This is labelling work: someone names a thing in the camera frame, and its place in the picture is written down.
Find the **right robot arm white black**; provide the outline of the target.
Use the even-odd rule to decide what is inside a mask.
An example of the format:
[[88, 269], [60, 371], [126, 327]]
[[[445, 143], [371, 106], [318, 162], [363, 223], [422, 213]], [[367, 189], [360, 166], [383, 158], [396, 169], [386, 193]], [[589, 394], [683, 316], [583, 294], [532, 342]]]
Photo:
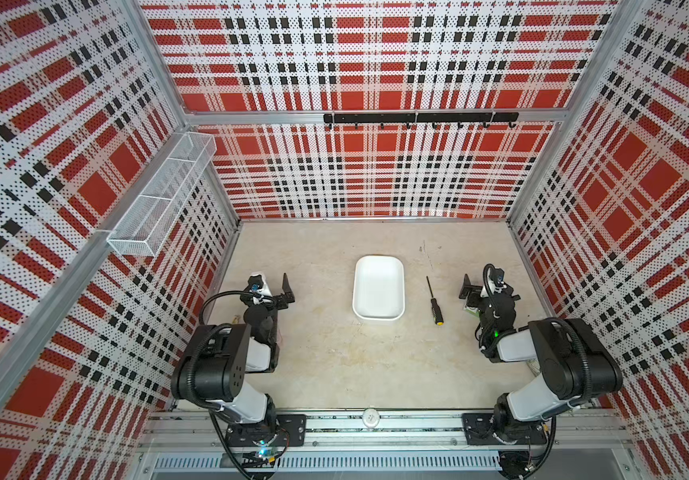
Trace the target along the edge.
[[481, 285], [465, 276], [459, 298], [478, 316], [480, 354], [493, 363], [536, 361], [539, 366], [528, 385], [498, 398], [490, 428], [494, 434], [514, 436], [621, 390], [622, 369], [584, 320], [551, 317], [515, 327], [520, 296], [501, 268], [486, 265]]

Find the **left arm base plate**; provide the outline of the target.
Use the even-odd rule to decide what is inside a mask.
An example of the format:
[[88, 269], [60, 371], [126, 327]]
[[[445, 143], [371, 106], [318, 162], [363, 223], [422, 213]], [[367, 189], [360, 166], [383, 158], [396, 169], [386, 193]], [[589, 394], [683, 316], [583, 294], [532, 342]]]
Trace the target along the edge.
[[280, 414], [257, 424], [232, 424], [226, 442], [230, 447], [303, 446], [306, 420], [304, 414]]

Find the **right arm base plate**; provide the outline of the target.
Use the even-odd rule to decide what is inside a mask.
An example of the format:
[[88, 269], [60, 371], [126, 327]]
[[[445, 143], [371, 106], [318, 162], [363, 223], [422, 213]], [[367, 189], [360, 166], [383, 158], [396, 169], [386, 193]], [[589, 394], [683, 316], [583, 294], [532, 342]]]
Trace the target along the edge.
[[464, 413], [463, 432], [470, 446], [546, 445], [548, 433], [542, 422], [520, 422], [493, 412]]

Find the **black yellow screwdriver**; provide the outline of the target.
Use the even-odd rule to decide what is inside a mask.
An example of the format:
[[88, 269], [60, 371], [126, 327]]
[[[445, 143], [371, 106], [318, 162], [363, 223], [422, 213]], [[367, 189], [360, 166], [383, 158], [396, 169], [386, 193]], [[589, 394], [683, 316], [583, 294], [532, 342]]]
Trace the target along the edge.
[[432, 284], [430, 278], [426, 277], [428, 288], [431, 294], [431, 310], [436, 325], [443, 325], [445, 323], [443, 312], [441, 306], [433, 292]]

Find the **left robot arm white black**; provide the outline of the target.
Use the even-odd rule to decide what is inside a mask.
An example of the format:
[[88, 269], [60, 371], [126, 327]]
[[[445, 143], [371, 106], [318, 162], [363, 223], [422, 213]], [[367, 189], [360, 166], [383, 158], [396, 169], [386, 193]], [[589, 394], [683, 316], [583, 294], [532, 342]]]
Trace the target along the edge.
[[256, 272], [244, 289], [218, 292], [204, 306], [230, 296], [246, 306], [242, 322], [208, 324], [206, 312], [198, 314], [198, 327], [172, 374], [172, 395], [234, 429], [272, 437], [278, 429], [274, 400], [252, 387], [246, 376], [278, 367], [278, 314], [296, 302], [296, 296], [288, 276], [282, 278], [282, 292], [274, 295], [266, 276]]

